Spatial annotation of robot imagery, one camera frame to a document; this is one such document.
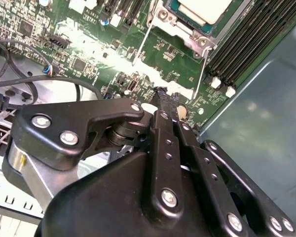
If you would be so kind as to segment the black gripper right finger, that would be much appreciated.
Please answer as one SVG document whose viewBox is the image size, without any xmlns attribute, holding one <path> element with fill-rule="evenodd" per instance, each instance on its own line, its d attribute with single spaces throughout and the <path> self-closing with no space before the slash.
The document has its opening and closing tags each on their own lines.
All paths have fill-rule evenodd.
<svg viewBox="0 0 296 237">
<path fill-rule="evenodd" d="M 296 237 L 291 219 L 214 141 L 178 120 L 187 212 L 174 237 Z"/>
</svg>

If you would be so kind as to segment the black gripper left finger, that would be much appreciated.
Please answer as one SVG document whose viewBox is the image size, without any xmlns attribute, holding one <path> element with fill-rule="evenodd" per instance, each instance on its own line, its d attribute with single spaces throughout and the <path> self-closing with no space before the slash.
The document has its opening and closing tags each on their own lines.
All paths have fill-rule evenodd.
<svg viewBox="0 0 296 237">
<path fill-rule="evenodd" d="M 83 159 L 124 146 L 144 150 L 155 111 L 178 118 L 179 95 L 164 87 L 149 103 L 130 98 L 40 104 L 17 111 L 12 125 L 12 168 L 46 210 L 52 199 L 78 180 Z"/>
</svg>

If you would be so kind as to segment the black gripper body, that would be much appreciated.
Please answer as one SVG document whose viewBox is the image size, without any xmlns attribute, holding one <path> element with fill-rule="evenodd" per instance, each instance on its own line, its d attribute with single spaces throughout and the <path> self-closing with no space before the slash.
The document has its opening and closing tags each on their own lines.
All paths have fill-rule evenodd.
<svg viewBox="0 0 296 237">
<path fill-rule="evenodd" d="M 138 152 L 83 178 L 59 171 L 22 152 L 13 142 L 4 166 L 37 199 L 44 217 L 37 237 L 223 237 L 226 224 L 216 217 L 201 185 L 167 159 Z"/>
</svg>

